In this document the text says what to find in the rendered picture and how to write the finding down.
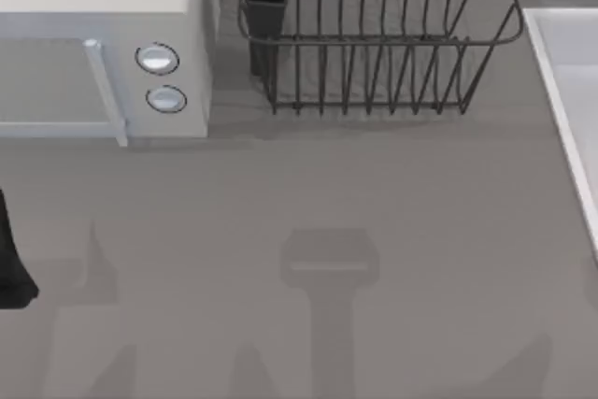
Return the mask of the microwave oven door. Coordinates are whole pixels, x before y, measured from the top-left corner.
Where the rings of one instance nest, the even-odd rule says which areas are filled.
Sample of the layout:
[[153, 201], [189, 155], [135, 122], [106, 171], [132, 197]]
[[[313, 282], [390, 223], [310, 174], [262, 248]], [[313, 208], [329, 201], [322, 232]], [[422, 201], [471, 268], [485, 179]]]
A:
[[81, 38], [0, 38], [0, 138], [114, 138]]

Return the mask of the pale microwave oven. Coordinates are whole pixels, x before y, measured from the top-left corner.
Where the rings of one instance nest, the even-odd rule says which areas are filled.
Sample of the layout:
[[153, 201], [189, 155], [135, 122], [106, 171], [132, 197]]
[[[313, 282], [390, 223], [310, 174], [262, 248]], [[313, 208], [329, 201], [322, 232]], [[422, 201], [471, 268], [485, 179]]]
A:
[[[0, 0], [0, 38], [94, 38], [104, 46], [107, 71], [126, 119], [129, 143], [142, 138], [200, 138], [207, 134], [220, 0]], [[135, 50], [154, 42], [173, 48], [178, 69], [143, 71]], [[181, 89], [177, 114], [153, 110], [148, 90]]]

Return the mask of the round silver microwave knob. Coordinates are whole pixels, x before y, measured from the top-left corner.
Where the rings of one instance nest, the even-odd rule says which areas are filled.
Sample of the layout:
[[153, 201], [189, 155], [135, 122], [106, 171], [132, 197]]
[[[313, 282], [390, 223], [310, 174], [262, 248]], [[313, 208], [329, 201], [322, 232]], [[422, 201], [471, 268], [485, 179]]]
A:
[[186, 94], [172, 85], [163, 85], [148, 90], [145, 99], [153, 110], [163, 114], [177, 114], [188, 104]]
[[135, 62], [149, 74], [166, 76], [178, 69], [180, 58], [173, 48], [163, 43], [154, 42], [135, 50]]

